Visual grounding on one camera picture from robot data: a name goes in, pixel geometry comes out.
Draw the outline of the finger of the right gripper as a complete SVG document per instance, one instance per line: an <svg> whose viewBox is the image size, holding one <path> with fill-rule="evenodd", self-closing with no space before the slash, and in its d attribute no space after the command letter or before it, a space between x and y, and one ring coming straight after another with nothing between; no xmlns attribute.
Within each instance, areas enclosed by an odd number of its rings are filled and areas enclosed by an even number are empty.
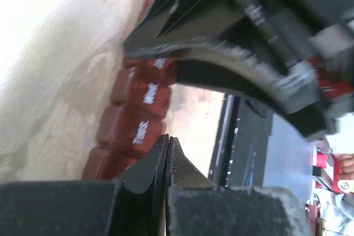
<svg viewBox="0 0 354 236"><path fill-rule="evenodd" d="M188 56L191 50L216 50L233 56L235 31L245 23L285 58L285 41L259 0L152 0L146 15L124 42L129 57Z"/></svg>

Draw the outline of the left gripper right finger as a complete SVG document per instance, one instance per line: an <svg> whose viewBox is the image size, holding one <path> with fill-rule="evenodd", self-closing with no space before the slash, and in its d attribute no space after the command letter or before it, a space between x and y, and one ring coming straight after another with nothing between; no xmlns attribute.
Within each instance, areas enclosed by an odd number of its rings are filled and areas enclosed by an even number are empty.
<svg viewBox="0 0 354 236"><path fill-rule="evenodd" d="M221 187L171 137L166 157L167 235L311 235L304 206L280 187Z"/></svg>

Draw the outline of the red weekly pill organizer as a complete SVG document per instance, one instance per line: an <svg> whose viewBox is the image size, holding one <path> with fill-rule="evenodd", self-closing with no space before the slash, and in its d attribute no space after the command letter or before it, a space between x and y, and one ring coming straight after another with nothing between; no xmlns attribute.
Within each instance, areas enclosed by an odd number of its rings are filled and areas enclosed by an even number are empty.
<svg viewBox="0 0 354 236"><path fill-rule="evenodd" d="M165 134L164 118L176 83L179 63L174 59L124 57L103 111L83 180L109 180L149 152Z"/></svg>

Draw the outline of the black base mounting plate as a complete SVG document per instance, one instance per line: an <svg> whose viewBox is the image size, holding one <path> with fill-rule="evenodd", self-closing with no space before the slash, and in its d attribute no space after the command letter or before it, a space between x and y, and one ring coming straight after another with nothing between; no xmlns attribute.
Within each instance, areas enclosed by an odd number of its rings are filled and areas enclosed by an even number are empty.
<svg viewBox="0 0 354 236"><path fill-rule="evenodd" d="M218 186L262 186L273 111L235 95L225 95L208 179Z"/></svg>

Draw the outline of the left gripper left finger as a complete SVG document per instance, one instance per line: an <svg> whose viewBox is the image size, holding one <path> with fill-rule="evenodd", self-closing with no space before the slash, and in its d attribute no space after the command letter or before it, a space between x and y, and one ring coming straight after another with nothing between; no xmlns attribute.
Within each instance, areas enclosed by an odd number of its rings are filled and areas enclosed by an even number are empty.
<svg viewBox="0 0 354 236"><path fill-rule="evenodd" d="M2 235L164 235L168 135L108 181L1 185Z"/></svg>

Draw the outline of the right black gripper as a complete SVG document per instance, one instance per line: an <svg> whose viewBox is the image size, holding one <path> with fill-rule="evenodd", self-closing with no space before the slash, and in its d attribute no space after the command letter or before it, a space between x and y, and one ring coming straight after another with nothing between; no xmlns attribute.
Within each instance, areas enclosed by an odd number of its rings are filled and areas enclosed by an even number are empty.
<svg viewBox="0 0 354 236"><path fill-rule="evenodd" d="M231 2L267 54L227 41L218 55L225 68L180 60L177 83L262 103L305 139L331 134L324 109L353 108L353 0Z"/></svg>

